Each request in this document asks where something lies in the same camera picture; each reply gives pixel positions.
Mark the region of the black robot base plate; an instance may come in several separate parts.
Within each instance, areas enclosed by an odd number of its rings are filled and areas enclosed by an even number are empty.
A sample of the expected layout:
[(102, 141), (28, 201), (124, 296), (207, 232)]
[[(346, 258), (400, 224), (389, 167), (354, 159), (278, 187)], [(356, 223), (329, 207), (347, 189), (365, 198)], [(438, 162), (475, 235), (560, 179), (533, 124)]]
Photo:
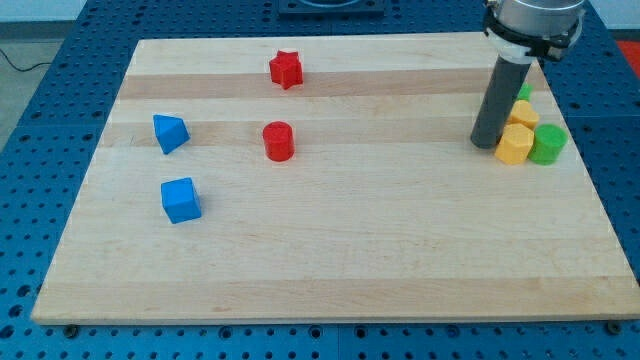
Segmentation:
[(383, 15), (386, 0), (277, 0), (282, 16)]

